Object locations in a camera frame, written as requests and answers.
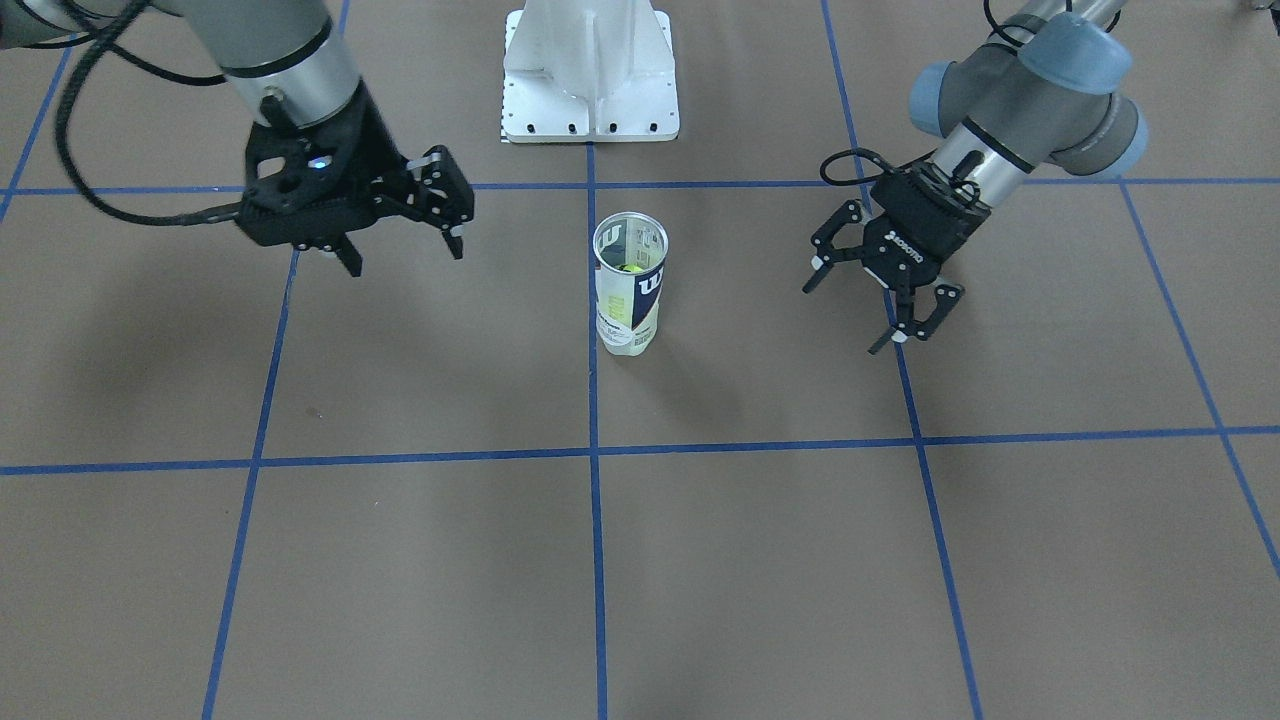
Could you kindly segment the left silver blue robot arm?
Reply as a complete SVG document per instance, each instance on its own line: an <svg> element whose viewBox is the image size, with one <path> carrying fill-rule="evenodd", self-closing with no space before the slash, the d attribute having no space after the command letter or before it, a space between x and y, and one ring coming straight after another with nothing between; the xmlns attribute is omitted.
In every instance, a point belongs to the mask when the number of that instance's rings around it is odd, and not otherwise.
<svg viewBox="0 0 1280 720"><path fill-rule="evenodd" d="M841 263L858 263L893 296L887 331L872 345L929 340L965 290L945 263L1043 164L1107 181L1143 156L1149 127L1120 87L1132 54L1112 35L1120 1L1029 1L992 20L986 41L963 61L927 67L909 97L911 123L940 146L896 165L876 164L870 217L847 201L813 233L812 292Z"/></svg>

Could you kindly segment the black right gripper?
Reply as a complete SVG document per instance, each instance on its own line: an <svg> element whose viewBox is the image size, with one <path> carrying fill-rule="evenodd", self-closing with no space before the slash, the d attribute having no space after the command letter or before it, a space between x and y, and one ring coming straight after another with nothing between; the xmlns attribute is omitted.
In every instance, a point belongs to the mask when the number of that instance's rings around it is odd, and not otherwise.
<svg viewBox="0 0 1280 720"><path fill-rule="evenodd" d="M465 256L465 225L475 193L445 145L403 156L365 85L334 115L302 127L285 114L285 95L269 88L264 124L250 132L244 191L234 223L256 245L334 252L353 278L364 256L349 241L388 217L440 231L451 256Z"/></svg>

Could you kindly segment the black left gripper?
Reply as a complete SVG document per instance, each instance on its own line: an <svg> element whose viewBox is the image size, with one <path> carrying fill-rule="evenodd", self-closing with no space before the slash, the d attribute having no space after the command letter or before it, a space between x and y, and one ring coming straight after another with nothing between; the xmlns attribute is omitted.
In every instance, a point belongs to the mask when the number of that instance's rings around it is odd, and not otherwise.
<svg viewBox="0 0 1280 720"><path fill-rule="evenodd" d="M841 263L858 263L893 296L890 327L867 350L928 341L965 295L942 278L943 264L989 218L980 186L932 165L882 173L870 190L882 213L870 219L850 199L812 234L812 293Z"/></svg>

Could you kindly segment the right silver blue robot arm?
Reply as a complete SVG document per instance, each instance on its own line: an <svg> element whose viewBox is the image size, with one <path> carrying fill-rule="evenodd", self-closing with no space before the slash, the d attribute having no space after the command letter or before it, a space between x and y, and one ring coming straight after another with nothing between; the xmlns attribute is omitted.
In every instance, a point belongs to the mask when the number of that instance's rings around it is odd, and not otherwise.
<svg viewBox="0 0 1280 720"><path fill-rule="evenodd" d="M70 151L70 119L84 82L146 10L183 19L218 74L169 73L183 85L228 85L250 109L244 186L238 202L173 215L113 206L82 176ZM136 225L236 224L261 247L333 255L352 277L364 260L349 233L388 217L436 228L453 258L475 218L474 188L453 154L436 145L403 156L321 1L5 1L3 47L86 41L61 91L54 143L76 192L101 213Z"/></svg>

